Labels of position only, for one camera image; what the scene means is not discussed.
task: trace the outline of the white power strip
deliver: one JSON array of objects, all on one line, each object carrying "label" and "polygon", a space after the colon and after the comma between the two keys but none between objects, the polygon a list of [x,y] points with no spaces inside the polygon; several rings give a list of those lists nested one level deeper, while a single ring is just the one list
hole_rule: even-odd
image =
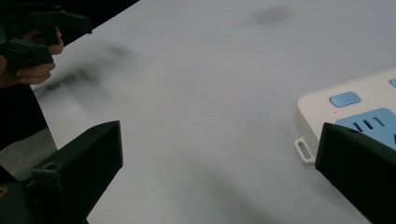
[{"label": "white power strip", "polygon": [[315,163],[324,122],[336,123],[339,119],[378,108],[396,113],[396,69],[301,97],[297,110],[297,129],[301,137],[294,145],[303,163]]}]

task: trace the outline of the gray tabletop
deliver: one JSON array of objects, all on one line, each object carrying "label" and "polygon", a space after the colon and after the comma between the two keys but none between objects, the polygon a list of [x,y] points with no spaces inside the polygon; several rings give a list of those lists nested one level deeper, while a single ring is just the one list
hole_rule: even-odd
[{"label": "gray tabletop", "polygon": [[55,56],[60,148],[119,120],[92,224],[369,223],[293,142],[303,95],[396,67],[396,2],[140,0]]}]

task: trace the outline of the blue button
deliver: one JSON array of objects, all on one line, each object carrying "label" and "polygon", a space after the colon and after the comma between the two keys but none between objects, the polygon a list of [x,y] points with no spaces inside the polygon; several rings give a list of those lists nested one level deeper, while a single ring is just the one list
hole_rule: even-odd
[{"label": "blue button", "polygon": [[396,78],[390,81],[390,84],[392,84],[394,87],[396,87]]},{"label": "blue button", "polygon": [[333,105],[337,107],[343,107],[346,105],[353,105],[361,101],[358,94],[353,91],[343,92],[338,95],[334,95],[330,98]]}]

